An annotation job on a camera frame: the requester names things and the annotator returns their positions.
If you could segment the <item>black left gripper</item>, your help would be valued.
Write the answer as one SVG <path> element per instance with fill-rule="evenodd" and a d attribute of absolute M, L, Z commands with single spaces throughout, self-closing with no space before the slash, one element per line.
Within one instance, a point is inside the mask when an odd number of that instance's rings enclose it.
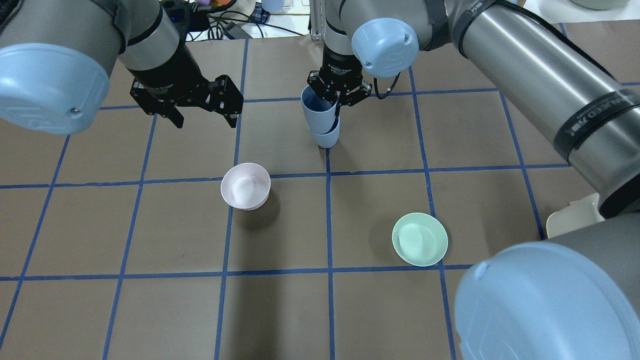
<path fill-rule="evenodd" d="M 178 107 L 198 107 L 220 114 L 231 129 L 237 128 L 242 92 L 226 74 L 206 79 L 186 45 L 179 45 L 162 65 L 130 73 L 135 79 L 130 95 L 146 114 L 158 114 L 183 129 L 185 117 Z"/>

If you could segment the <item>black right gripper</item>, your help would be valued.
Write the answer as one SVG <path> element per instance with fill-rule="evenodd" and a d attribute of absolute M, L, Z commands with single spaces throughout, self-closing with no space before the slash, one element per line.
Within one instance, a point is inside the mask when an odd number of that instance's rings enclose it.
<path fill-rule="evenodd" d="M 333 103 L 338 118 L 342 106 L 354 106 L 371 95 L 372 84 L 362 75 L 362 64 L 353 54 L 339 54 L 328 47 L 322 51 L 320 69 L 310 71 L 307 84 L 320 100 Z"/>

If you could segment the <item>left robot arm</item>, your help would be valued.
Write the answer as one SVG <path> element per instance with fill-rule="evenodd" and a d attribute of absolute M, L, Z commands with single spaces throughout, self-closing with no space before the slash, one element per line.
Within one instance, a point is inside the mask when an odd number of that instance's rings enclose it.
<path fill-rule="evenodd" d="M 94 121 L 121 62 L 130 96 L 149 116 L 181 129 L 180 107 L 223 116 L 231 128 L 243 95 L 224 74 L 207 80 L 189 48 L 187 0 L 3 0 L 1 119 L 73 135 Z"/>

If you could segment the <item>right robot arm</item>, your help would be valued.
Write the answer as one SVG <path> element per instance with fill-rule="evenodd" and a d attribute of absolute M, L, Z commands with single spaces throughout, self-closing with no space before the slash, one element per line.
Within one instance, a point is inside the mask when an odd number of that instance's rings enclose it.
<path fill-rule="evenodd" d="M 324 154 L 331 355 L 460 360 L 457 285 L 470 265 L 546 237 L 547 217 L 592 193 L 546 138 L 584 101 L 594 66 L 560 27 L 494 2 L 463 40 L 420 54 L 386 100 L 344 107 Z"/>

